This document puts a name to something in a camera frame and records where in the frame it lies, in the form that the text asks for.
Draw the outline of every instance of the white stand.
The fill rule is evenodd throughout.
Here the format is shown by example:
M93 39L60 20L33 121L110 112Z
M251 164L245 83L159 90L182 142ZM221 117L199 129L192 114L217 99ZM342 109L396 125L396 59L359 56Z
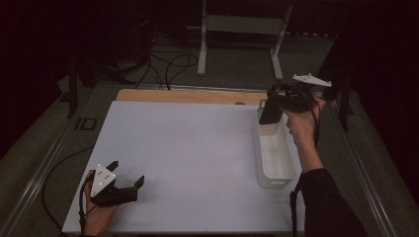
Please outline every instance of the white stand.
M293 5L290 5L283 19L250 18L207 15L207 0L203 0L203 17L201 27L201 51L198 62L198 74L203 76L206 73L207 63L207 31L253 33L278 36L277 44L271 48L270 54L274 67L275 78L283 79L278 53L286 33Z

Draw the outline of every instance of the dark background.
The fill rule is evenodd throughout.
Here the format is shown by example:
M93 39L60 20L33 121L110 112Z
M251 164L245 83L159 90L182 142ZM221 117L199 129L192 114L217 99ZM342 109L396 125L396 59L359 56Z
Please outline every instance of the dark background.
M266 1L255 12L255 1L213 1L218 14L275 17L283 3ZM162 31L184 39L186 26L201 24L201 2L136 1L136 23L149 21ZM120 21L107 22L114 16ZM131 31L129 1L6 1L0 6L0 157L33 122L59 98L56 82L68 72L68 58L81 50L98 62L117 65L131 57L129 46L146 45L152 31L139 28L140 42L119 42L109 28ZM320 73L334 82L350 75L351 88L380 134L395 166L419 203L417 83L419 19L417 2L370 1L298 2L288 31L336 38Z

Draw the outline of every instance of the sleeve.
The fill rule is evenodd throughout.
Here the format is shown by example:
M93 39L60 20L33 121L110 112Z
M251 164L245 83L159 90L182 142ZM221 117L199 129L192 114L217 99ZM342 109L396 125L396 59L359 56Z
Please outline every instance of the sleeve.
M368 236L327 170L316 169L302 174L300 189L305 203L306 237Z

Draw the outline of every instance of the white table surface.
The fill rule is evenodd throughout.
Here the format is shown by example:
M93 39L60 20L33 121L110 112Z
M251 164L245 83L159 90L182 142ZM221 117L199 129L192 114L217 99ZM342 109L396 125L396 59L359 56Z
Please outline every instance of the white table surface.
M145 183L138 201L123 204L108 230L136 234L291 231L290 192L296 179L283 189L258 185L252 136L255 110L255 106L113 102L83 179L98 164L108 166L118 160L116 187L131 187L142 175ZM287 140L299 174L288 132ZM78 192L63 232L80 231ZM300 194L297 218L298 230L303 230Z

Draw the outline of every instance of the black cable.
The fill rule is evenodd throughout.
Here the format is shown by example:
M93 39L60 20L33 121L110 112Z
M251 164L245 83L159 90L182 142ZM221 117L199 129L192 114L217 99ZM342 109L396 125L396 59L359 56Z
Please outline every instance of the black cable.
M87 216L93 209L96 208L97 205L94 205L89 211L86 212L86 214L84 216Z
M73 158L73 157L75 157L75 156L77 156L77 155L79 155L79 154L81 154L81 153L83 153L83 152L85 152L85 151L88 151L88 150L90 150L90 149L93 149L93 147L94 146L91 146L91 147L88 147L88 148L85 148L85 149L83 149L83 150L80 150L80 151L77 151L77 152L75 152L75 153L73 153L73 154L71 154L71 155L69 155L69 156L67 156L67 157L65 157L64 159L62 159L61 161L59 161L57 164L55 164L52 168L51 168L51 170L49 171L49 173L48 173L48 175L46 176L46 178L45 178L45 181L43 182L43 184L42 184L42 191L41 191L41 195L42 195L42 205L43 205L43 209L45 210L45 212L46 212L46 214L48 215L48 217L49 217L49 219L54 223L54 225L56 226L56 228L59 230L59 232L60 232L60 235L59 236L68 236L67 234L65 234L65 233L62 233L61 232L61 229L62 229L62 227L61 227L61 225L58 223L58 221L55 219L55 217L53 217L53 215L51 214L51 212L49 211L49 208L47 207L47 205L46 205L46 201L45 201L45 187L46 187L46 184L47 184L47 182L48 182L48 180L49 180L49 177L51 176L51 174L53 173L53 171L58 167L58 166L60 166L62 163L64 163L64 161L66 161L66 160L68 160L68 159L70 159L70 158Z
M317 101L314 100L314 103L316 104L317 108L318 108L318 120L317 120L317 128L314 131L314 144L317 147L317 143L318 143L318 139L320 137L320 116L321 116L321 109L320 109L320 105L318 104Z
M185 55L180 55L180 56L177 56L177 57L174 57L171 61L170 61L170 63L167 65L167 67L166 67L166 72L165 72L165 80L166 80L166 86L167 86L167 89L168 90L171 90L171 88L170 88L170 84L172 83L172 80L173 79L175 79L175 77L177 77L179 74L181 74L182 72L184 72L187 68L188 68L188 66L189 66L189 63L191 62L191 60L189 59L189 56L188 55L186 55L186 57L187 57L187 59L188 59L188 63L187 63L187 65L188 66L185 66L185 67L183 67L182 68L182 70L180 70L178 73L176 73L174 76L172 76L170 79L168 79L168 72L169 72L169 68L170 68L170 66L172 66L172 65L174 65L174 61L176 61L177 59L179 59L179 58L182 58L182 57L184 57Z
M198 58L197 57L195 57L193 55L190 55L190 54L187 54L187 53L185 53L183 51L153 51L153 52L172 52L172 53L175 52L175 53L181 53L182 54L181 56L193 57L195 59L195 62L192 63L192 64L189 64L188 63L187 65L179 65L179 64L173 63L173 59L171 61L168 61L168 60L163 59L163 58L161 58L161 57L159 57L159 56L157 56L157 55L155 55L155 54L153 54L153 53L150 52L150 55L151 56L153 56L153 57L155 57L155 58L157 58L159 60L162 60L162 61L164 61L164 62L166 62L168 64L171 64L172 66L176 66L176 67L182 67L182 68L183 67L191 67L191 66L194 66L194 65L196 65L198 63Z
M145 76L147 75L148 71L150 70L150 67L151 67L151 59L150 59L150 56L148 56L147 59L148 59L148 62L147 62L148 67L145 70L145 72L142 74L142 76L138 79L138 81L135 83L134 89L138 88L139 83L141 83L141 81L145 78Z
M87 184L91 181L93 181L93 178L95 177L94 174L91 174L89 177L86 178L86 180L84 181L83 185L80 188L80 192L79 192L79 222L80 222L80 233L81 236L84 236L84 230L86 227L86 215L84 213L84 208L83 208L83 194L84 194L84 189L86 188Z
M160 75L158 74L158 70L153 66L151 66L151 69L153 69L154 73L156 74L156 82L159 85L158 89L163 89L163 80L161 79Z

